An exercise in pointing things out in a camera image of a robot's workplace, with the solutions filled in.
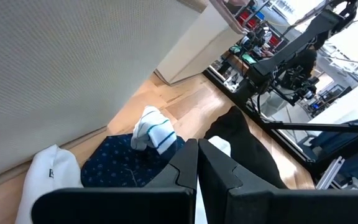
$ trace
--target white cloth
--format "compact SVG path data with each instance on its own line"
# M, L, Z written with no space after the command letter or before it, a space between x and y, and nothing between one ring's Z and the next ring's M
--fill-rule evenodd
M269 41L270 41L270 39L271 39L272 37L273 37L273 33L272 33L272 32L270 32L270 31L266 32L266 34L264 35L265 43L266 43L266 44L269 44Z
M226 140L221 139L219 136L213 136L208 141L230 157L231 147L230 147L230 143L228 143ZM198 179L197 179L195 224L207 224L203 196L201 194L200 182Z
M57 145L38 152L25 176L16 224L31 224L31 209L42 195L66 187L83 187L75 156Z
M142 117L135 125L131 147L143 151L149 146L162 154L176 140L177 135L170 120L154 106L146 106Z

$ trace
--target person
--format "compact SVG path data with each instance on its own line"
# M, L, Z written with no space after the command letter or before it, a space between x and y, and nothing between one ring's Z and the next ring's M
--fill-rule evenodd
M253 31L247 33L244 38L239 42L247 51L254 51L258 57L264 55L264 45L269 43L273 37L272 31L270 31L269 23L267 21L261 21L254 26Z
M301 85L305 80L311 78L311 72L316 66L317 50L319 50L323 45L324 41L318 40L310 48L302 51L299 55L296 56L292 65L286 70L280 82L279 89L283 94L291 95L291 93L299 88L299 85ZM294 72L297 72L298 74L295 80L292 77ZM260 106L260 111L266 117L271 117L282 108L284 108L287 104L287 101L272 91L267 100Z

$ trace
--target desk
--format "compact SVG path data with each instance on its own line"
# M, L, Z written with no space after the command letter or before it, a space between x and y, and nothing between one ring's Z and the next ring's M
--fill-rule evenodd
M233 67L234 69L242 73L245 73L249 68L248 64L246 64L238 56L233 55L229 51L224 52L222 58L227 59L226 62L222 64L222 67L218 70L218 72L222 75L229 69L229 67Z

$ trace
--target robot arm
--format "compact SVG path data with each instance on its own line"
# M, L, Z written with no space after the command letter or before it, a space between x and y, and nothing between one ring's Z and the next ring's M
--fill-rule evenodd
M332 9L342 2L346 8L339 14ZM316 43L323 43L351 24L356 16L358 0L331 1L310 23L307 30L273 57L253 64L240 83L238 94L247 98L267 91L273 80L294 63L295 57Z

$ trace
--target black cloth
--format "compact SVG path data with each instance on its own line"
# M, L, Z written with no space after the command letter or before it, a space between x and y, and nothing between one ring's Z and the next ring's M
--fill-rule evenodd
M297 90L301 84L311 77L317 52L306 49L295 57L281 81L281 86L289 90Z
M231 157L240 165L272 185L287 189L277 165L266 147L253 136L241 110L236 106L220 116L205 134L205 139L219 136L230 143Z

